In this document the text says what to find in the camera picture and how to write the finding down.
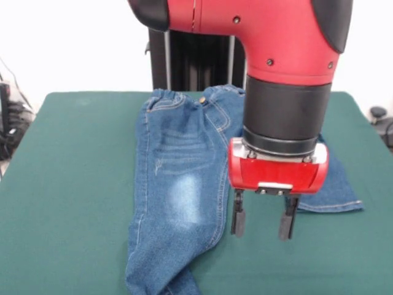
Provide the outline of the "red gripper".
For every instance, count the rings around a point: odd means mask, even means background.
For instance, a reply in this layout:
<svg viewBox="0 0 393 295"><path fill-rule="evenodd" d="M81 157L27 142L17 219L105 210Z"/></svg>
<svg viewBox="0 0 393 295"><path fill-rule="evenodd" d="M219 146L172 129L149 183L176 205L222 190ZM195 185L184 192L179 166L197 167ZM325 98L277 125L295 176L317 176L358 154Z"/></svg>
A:
<svg viewBox="0 0 393 295"><path fill-rule="evenodd" d="M314 194L321 189L329 167L329 151L318 143L308 157L277 157L249 149L241 138L232 138L228 147L228 173L234 191L231 234L242 237L246 213L243 190L259 194ZM279 239L289 240L294 231L299 195L286 197L279 225Z"/></svg>

